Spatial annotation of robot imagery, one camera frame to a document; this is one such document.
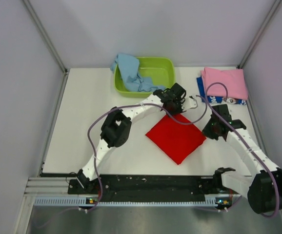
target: gray wall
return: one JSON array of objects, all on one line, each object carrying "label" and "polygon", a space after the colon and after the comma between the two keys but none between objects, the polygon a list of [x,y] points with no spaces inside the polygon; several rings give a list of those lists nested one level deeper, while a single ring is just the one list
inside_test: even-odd
[{"label": "gray wall", "polygon": [[19,0],[0,0],[0,234],[12,233],[41,162],[62,73]]},{"label": "gray wall", "polygon": [[176,65],[238,65],[274,0],[31,0],[67,67],[118,52]]},{"label": "gray wall", "polygon": [[244,73],[267,152],[282,167],[282,7]]}]

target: light blue towel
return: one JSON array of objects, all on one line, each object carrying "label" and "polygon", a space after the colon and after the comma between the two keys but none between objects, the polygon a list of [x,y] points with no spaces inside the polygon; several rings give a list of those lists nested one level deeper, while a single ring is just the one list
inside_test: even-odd
[{"label": "light blue towel", "polygon": [[131,92],[154,92],[157,89],[165,89],[163,85],[154,85],[151,77],[142,77],[138,72],[139,60],[131,55],[118,54],[111,66],[112,72],[116,65],[121,72],[122,81],[127,90]]}]

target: stack of folded towels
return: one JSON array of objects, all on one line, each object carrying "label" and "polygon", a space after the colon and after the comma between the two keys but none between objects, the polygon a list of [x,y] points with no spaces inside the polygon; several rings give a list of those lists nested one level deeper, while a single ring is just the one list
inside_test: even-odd
[{"label": "stack of folded towels", "polygon": [[223,83],[228,89],[228,99],[222,85],[216,84],[207,92],[208,101],[211,103],[227,102],[231,104],[246,105],[248,92],[244,81],[243,69],[221,71],[205,67],[201,77],[197,78],[200,95],[205,97],[205,90],[215,82]]}]

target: blue cloth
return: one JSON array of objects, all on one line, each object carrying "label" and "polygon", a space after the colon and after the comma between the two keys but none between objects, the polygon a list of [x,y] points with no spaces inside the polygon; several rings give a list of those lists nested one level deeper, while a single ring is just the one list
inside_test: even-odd
[{"label": "blue cloth", "polygon": [[131,55],[118,54],[111,66],[112,72],[115,72],[117,64],[127,90],[131,92],[154,92],[157,89],[165,89],[163,85],[154,85],[151,77],[140,75],[138,72],[140,62],[137,58]]},{"label": "blue cloth", "polygon": [[[204,90],[204,84],[203,84],[202,78],[197,77],[196,82],[198,83],[200,95],[204,98],[205,97],[205,90]],[[223,98],[223,97],[207,96],[207,99],[210,103],[222,103],[222,101],[223,101],[223,102],[227,102],[227,103],[231,103],[231,104],[246,105],[245,100],[235,99],[235,98],[228,98],[228,100],[225,101],[224,100],[225,98]]]}]

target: gray floor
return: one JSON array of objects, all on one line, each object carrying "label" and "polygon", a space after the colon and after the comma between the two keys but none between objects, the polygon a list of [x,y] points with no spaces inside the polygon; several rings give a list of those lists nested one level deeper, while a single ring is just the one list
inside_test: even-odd
[{"label": "gray floor", "polygon": [[245,199],[228,213],[193,208],[102,207],[72,210],[37,229],[62,207],[35,207],[27,234],[282,234],[282,218],[255,214]]}]

